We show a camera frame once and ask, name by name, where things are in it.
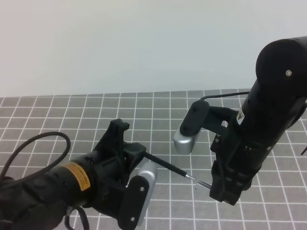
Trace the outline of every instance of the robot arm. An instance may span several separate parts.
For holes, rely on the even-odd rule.
[[[81,206],[117,219],[123,230],[141,225],[157,168],[153,163],[144,164],[127,186],[146,151],[139,143],[123,141],[128,128],[128,123],[113,120],[92,152],[21,183],[4,178],[0,183],[0,230],[51,230],[63,216],[66,227],[72,230],[69,216],[74,209],[88,230]]]
[[[256,74],[238,112],[194,102],[174,136],[177,151],[190,154],[201,128],[216,133],[210,197],[231,205],[250,188],[274,145],[306,109],[307,37],[268,44],[257,59]]]

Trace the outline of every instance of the white grid line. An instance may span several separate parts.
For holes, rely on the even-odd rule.
[[[169,92],[169,125],[171,123],[171,92]],[[172,162],[171,161],[171,135],[172,135],[172,132],[169,131],[169,162]],[[171,189],[172,189],[172,180],[171,180],[171,177],[172,177],[172,173],[171,171],[169,171],[169,230],[172,229],[172,198],[171,198],[171,195],[172,195],[172,192],[171,192]]]
[[[187,112],[188,112],[188,110],[189,110],[188,91],[186,93],[187,93]],[[193,176],[191,154],[190,154],[190,170],[191,170],[191,176]],[[194,230],[196,230],[195,203],[194,203],[194,184],[193,184],[192,181],[191,181],[191,189],[192,189],[192,201],[193,201],[193,219],[194,219],[193,224],[194,224]]]
[[[51,109],[51,105],[52,105],[53,99],[54,99],[54,97],[52,97],[52,99],[51,99],[50,107],[49,107],[49,109],[48,109],[47,115],[46,115],[46,117],[45,117],[45,119],[44,119],[44,122],[43,122],[43,124],[42,124],[42,127],[41,127],[41,129],[40,129],[40,131],[39,131],[40,134],[42,133],[43,127],[44,127],[45,122],[46,122],[46,120],[47,120],[47,116],[48,116],[49,111],[50,111],[50,109]],[[34,152],[34,150],[35,150],[36,145],[37,145],[37,141],[35,141],[35,143],[34,143],[34,146],[33,146],[33,149],[32,149],[32,151],[31,151],[31,154],[30,154],[28,163],[27,163],[27,165],[26,165],[26,167],[25,167],[25,169],[24,169],[23,177],[25,176],[25,172],[26,172],[26,170],[27,170],[27,167],[29,166],[29,163],[30,163],[30,161],[31,161],[31,158],[32,158],[32,155],[33,155],[33,152]]]
[[[276,162],[275,157],[274,157],[274,162],[275,162],[276,168],[278,169],[278,165],[277,165],[277,162]],[[282,185],[283,195],[284,195],[284,199],[285,199],[286,204],[287,204],[288,212],[289,212],[289,214],[290,214],[290,219],[291,219],[291,222],[292,222],[292,225],[293,225],[293,229],[296,230],[295,224],[294,224],[294,222],[293,222],[293,217],[292,217],[291,209],[290,209],[290,206],[289,206],[289,203],[288,203],[288,199],[287,199],[287,196],[286,196],[286,192],[285,192],[285,190],[284,190],[282,177],[280,176],[280,173],[279,173],[279,172],[277,172],[277,173],[278,173],[278,177],[279,177],[280,183],[281,183],[281,185]]]

